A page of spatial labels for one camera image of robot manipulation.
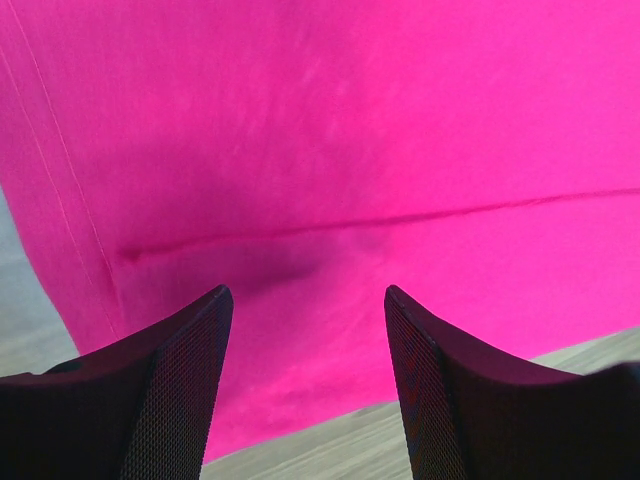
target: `pink cloth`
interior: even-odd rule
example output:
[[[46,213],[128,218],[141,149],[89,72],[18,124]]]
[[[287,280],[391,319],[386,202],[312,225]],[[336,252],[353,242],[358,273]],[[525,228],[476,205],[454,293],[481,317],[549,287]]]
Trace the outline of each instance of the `pink cloth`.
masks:
[[[206,460],[396,398],[397,283],[637,324],[640,3],[0,0],[0,182],[81,353],[228,284]]]

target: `magenta textile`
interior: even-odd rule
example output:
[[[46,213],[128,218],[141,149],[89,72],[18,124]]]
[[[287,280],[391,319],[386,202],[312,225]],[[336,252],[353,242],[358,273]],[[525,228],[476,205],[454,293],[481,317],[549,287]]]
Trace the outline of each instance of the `magenta textile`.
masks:
[[[637,325],[640,2],[0,0],[0,182],[81,353],[218,283],[206,460],[396,398],[397,283],[531,357]]]

